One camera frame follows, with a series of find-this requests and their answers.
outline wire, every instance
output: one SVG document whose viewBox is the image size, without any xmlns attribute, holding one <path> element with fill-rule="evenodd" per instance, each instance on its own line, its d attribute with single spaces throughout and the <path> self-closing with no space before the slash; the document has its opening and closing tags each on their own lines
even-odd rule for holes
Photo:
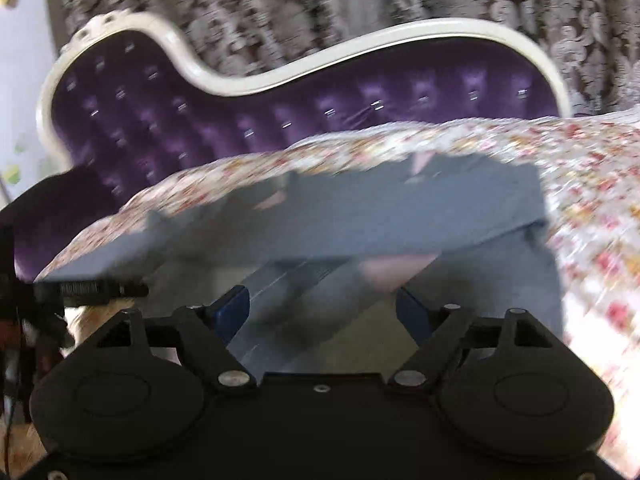
<svg viewBox="0 0 640 480">
<path fill-rule="evenodd" d="M 9 446 L 11 446 L 11 426 L 14 423 L 14 414 L 15 414 L 15 405 L 18 403 L 18 396 L 20 393 L 20 379 L 22 377 L 22 368 L 20 366 L 20 359 L 22 357 L 22 340 L 24 338 L 24 334 L 22 333 L 22 319 L 20 318 L 20 311 L 18 307 L 15 307 L 15 317 L 18 322 L 18 329 L 20 330 L 20 346 L 18 350 L 18 379 L 17 385 L 15 388 L 15 399 L 11 404 L 11 408 L 9 409 L 9 418 L 6 423 L 6 429 L 4 430 L 4 472 L 8 480 L 11 480 L 11 474 L 9 473 Z"/>
</svg>

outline floral bedsheet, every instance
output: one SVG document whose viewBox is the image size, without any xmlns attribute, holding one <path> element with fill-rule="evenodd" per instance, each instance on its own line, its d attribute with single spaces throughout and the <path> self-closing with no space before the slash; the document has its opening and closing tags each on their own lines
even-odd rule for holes
<svg viewBox="0 0 640 480">
<path fill-rule="evenodd" d="M 415 152 L 484 153 L 540 169 L 548 243 L 566 291 L 565 341 L 616 399 L 600 454 L 624 476 L 640 475 L 640 105 L 570 120 L 392 123 L 219 160 L 141 191 L 119 213 L 80 233 L 42 274 L 142 230 L 153 209 L 176 214 L 289 171 L 366 170 Z"/>
</svg>

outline white wall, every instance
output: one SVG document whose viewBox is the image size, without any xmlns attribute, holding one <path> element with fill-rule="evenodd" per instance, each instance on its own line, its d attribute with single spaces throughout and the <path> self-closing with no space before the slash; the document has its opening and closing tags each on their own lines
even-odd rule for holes
<svg viewBox="0 0 640 480">
<path fill-rule="evenodd" d="M 0 7 L 0 175 L 12 198 L 56 171 L 35 119 L 40 86 L 56 57 L 46 0 Z"/>
</svg>

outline white headboard frame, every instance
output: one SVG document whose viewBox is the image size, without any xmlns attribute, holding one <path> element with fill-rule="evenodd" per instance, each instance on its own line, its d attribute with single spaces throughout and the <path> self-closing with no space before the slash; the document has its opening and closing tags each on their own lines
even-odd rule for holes
<svg viewBox="0 0 640 480">
<path fill-rule="evenodd" d="M 429 38 L 480 38 L 504 44 L 520 53 L 537 67 L 551 87 L 561 117 L 571 117 L 571 102 L 564 80 L 554 62 L 529 38 L 505 25 L 469 18 L 436 18 L 384 28 L 345 41 L 320 52 L 293 61 L 269 72 L 248 77 L 217 74 L 194 53 L 184 33 L 171 22 L 149 12 L 114 10 L 95 16 L 72 37 L 61 50 L 47 77 L 36 112 L 38 134 L 47 151 L 60 167 L 69 170 L 72 161 L 51 120 L 51 104 L 60 79 L 85 50 L 123 30 L 138 30 L 155 40 L 166 52 L 178 72 L 194 86 L 210 94 L 241 96 L 274 88 L 311 72 L 396 44 Z"/>
</svg>

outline folded gray fabric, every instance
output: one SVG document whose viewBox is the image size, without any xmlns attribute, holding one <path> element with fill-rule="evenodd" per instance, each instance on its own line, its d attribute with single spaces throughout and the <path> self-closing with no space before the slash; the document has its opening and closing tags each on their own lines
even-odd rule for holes
<svg viewBox="0 0 640 480">
<path fill-rule="evenodd" d="M 356 264 L 370 256 L 440 253 L 406 284 L 425 306 L 459 303 L 497 317 L 518 306 L 559 335 L 561 291 L 536 168 L 477 155 L 436 156 L 416 176 L 410 168 L 290 175 L 287 199 L 264 210 L 255 206 L 282 179 L 236 189 L 171 219 L 152 215 L 144 233 L 50 278 L 142 275 L 150 296 L 137 306 L 146 316 L 210 303 L 243 280 L 252 312 L 230 350 L 258 376 L 320 371 L 322 345 L 384 296 Z M 406 342 L 385 344 L 401 364 Z M 357 351 L 358 342 L 345 347 Z"/>
</svg>

